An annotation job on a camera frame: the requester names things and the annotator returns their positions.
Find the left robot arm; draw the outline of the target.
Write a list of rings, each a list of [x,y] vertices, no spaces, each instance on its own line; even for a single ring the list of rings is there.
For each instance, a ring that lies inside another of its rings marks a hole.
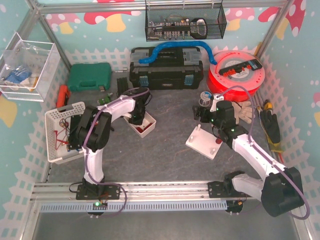
[[[133,125],[143,123],[150,97],[149,88],[135,87],[109,103],[85,108],[75,131],[84,154],[84,176],[74,191],[76,200],[118,200],[125,193],[121,184],[105,182],[103,151],[115,120],[128,117]]]

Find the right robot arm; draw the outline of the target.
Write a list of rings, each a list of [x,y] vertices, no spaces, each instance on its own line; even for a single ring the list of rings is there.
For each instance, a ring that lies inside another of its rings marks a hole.
[[[211,198],[251,196],[272,217],[307,205],[300,172],[280,164],[253,141],[249,132],[236,123],[230,101],[219,101],[216,111],[203,106],[193,106],[192,110],[195,120],[210,123],[212,130],[218,132],[215,138],[240,154],[260,176],[256,179],[241,170],[231,172],[223,181],[208,183]]]

